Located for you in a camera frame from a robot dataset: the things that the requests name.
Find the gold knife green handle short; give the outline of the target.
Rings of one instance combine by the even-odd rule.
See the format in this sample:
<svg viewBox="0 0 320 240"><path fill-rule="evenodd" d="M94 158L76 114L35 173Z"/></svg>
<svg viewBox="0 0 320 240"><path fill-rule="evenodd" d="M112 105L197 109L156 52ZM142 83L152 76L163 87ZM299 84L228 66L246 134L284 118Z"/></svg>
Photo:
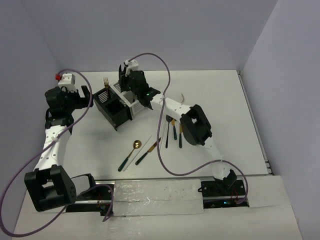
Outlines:
<svg viewBox="0 0 320 240"><path fill-rule="evenodd" d="M178 146L179 146L180 149L183 147L182 136L183 136L182 125L179 124L179 142L178 142Z"/></svg>

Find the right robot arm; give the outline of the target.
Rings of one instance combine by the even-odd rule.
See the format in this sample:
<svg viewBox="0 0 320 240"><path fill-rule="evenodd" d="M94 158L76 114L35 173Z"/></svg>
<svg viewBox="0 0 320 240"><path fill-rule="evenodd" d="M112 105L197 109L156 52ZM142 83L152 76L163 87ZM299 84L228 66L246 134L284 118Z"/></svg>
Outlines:
<svg viewBox="0 0 320 240"><path fill-rule="evenodd" d="M184 105L150 87L145 73L139 70L137 61L127 60L124 67L119 67L118 83L121 92L132 92L136 101L143 107L159 110L179 122L183 136L190 145L206 147L213 145L208 143L208 139L213 136L212 127L201 106Z"/></svg>

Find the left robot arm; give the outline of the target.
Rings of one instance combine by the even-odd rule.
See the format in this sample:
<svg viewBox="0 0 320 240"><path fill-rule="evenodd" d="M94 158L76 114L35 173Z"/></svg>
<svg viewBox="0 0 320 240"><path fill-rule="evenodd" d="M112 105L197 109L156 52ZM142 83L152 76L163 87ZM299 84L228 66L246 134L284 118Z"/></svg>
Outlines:
<svg viewBox="0 0 320 240"><path fill-rule="evenodd" d="M76 201L77 190L63 168L67 143L76 121L74 110L89 110L93 106L92 93L87 86L79 91L55 87L44 95L48 104L45 113L45 143L39 161L32 172L24 176L24 183L38 212L55 209Z"/></svg>

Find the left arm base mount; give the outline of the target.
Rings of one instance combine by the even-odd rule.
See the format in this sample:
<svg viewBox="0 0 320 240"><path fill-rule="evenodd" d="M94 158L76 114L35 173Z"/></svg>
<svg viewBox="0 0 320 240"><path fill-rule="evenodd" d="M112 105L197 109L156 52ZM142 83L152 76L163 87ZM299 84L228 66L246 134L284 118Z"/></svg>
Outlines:
<svg viewBox="0 0 320 240"><path fill-rule="evenodd" d="M96 185L92 189L76 198L74 204L66 208L67 213L99 213L100 216L106 216L109 209L108 216L113 213L111 207L113 184L108 184L109 187Z"/></svg>

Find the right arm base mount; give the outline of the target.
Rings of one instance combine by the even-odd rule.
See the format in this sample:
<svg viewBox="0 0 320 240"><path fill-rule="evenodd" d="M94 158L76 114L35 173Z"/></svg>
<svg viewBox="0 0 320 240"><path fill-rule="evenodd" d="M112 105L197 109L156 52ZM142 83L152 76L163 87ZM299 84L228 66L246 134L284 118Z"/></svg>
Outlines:
<svg viewBox="0 0 320 240"><path fill-rule="evenodd" d="M237 179L233 186L226 190L225 187L214 180L202 180L198 192L202 194L204 209L248 207L245 200L238 203L245 196L245 186L241 179Z"/></svg>

